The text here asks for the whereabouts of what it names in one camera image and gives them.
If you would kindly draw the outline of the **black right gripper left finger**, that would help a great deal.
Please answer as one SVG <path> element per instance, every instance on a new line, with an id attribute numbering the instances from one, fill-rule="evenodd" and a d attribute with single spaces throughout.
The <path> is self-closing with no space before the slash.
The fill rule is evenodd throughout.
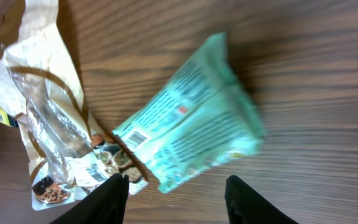
<path id="1" fill-rule="evenodd" d="M 129 177 L 114 174 L 51 224 L 122 224 L 129 196 Z"/>

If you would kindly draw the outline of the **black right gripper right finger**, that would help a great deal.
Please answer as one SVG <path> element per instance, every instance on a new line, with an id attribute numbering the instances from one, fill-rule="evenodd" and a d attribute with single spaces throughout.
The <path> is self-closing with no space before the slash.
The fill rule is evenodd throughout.
<path id="1" fill-rule="evenodd" d="M 297 224 L 236 175 L 226 179 L 230 224 Z"/>

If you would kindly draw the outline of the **teal white tissue pack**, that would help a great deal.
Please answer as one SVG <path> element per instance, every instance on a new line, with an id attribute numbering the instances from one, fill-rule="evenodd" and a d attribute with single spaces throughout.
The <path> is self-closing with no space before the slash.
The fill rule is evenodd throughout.
<path id="1" fill-rule="evenodd" d="M 266 134 L 213 34 L 138 112 L 114 130 L 169 193 L 202 172 L 257 154 Z"/>

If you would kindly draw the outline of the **brown white snack pouch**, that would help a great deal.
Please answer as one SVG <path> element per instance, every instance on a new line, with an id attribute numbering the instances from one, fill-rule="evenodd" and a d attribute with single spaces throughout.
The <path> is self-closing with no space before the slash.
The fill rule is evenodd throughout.
<path id="1" fill-rule="evenodd" d="M 129 194 L 147 181 L 91 114 L 57 28 L 57 1 L 11 1 L 0 13 L 0 107 L 29 157 L 32 207 L 84 199 L 114 174 Z"/>

